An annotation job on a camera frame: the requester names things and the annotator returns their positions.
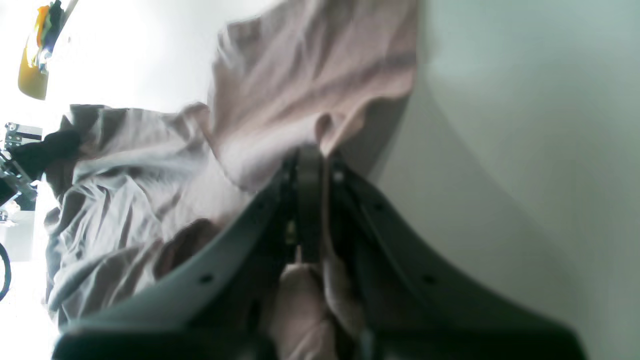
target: white surface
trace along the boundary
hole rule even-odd
[[[80,1],[49,99],[204,101],[217,30],[271,2]],[[416,90],[371,178],[453,263],[574,326],[592,359],[637,359],[640,3],[422,12]]]

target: pink cloth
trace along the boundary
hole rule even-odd
[[[416,36],[416,0],[288,0],[220,32],[207,106],[72,106],[62,128],[82,133],[81,155],[47,171],[60,200],[46,220],[50,309],[61,322],[94,313],[188,260],[293,149],[329,154],[372,103],[406,97]],[[342,264],[324,254],[289,267],[273,296],[264,328],[282,359],[336,358],[334,318],[353,337],[362,328]]]

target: black plastic part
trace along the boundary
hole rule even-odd
[[[0,244],[0,258],[2,258],[4,266],[4,279],[2,289],[0,290],[0,301],[2,301],[11,286],[11,261],[9,260],[9,254],[2,244]]]
[[[296,181],[297,229],[303,263],[320,261],[321,196],[323,157],[316,147],[303,147],[298,153]]]
[[[86,331],[79,338],[64,337],[54,360],[277,360],[270,340],[259,334],[232,331],[104,332]]]
[[[331,172],[332,239],[364,307],[364,359],[584,358],[571,331],[446,262],[343,162]]]

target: white wall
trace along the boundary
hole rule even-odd
[[[420,74],[371,178],[476,279],[640,359],[640,2],[423,6]]]

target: clothing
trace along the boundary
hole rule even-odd
[[[81,155],[47,171],[61,204],[46,220],[50,309],[64,323],[148,288],[240,213],[295,148],[337,149],[371,104],[410,93],[416,34],[415,0],[288,0],[220,32],[207,105],[72,106],[61,127],[81,133]],[[325,250],[320,266],[288,268],[274,295],[264,327],[282,359],[335,358],[333,317],[352,336],[362,328]]]

